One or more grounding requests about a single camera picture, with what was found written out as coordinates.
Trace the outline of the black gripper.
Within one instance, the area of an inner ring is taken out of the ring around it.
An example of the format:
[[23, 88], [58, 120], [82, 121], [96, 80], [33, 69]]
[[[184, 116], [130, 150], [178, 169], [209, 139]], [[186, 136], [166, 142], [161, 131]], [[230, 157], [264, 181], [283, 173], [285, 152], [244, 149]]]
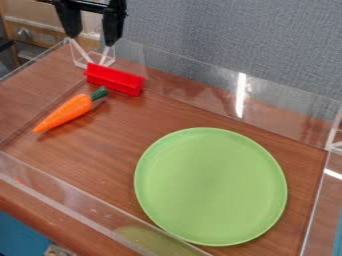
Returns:
[[101, 26], [106, 47], [113, 46], [121, 38], [126, 17], [126, 0], [108, 0], [105, 2], [100, 0], [35, 1], [54, 6], [63, 32], [69, 38], [74, 38], [82, 30], [80, 11], [102, 14]]

